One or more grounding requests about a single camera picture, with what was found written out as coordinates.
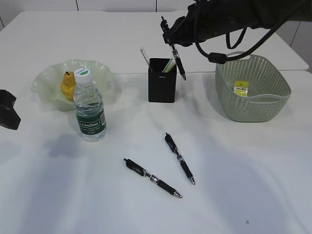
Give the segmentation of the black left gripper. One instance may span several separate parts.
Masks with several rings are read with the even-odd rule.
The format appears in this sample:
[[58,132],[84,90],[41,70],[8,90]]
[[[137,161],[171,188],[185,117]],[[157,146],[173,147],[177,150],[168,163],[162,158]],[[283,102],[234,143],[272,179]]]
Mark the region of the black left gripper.
[[17,130],[21,122],[21,118],[14,109],[16,99],[7,90],[0,91],[0,125],[11,130]]

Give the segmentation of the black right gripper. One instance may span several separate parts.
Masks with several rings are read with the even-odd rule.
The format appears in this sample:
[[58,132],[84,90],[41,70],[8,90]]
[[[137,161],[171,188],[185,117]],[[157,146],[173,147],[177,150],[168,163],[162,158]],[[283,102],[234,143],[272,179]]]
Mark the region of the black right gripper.
[[[244,28],[257,28],[263,23],[260,0],[197,0],[187,8],[165,33],[172,44],[189,47],[194,42],[225,35]],[[185,41],[179,38],[185,22]]]

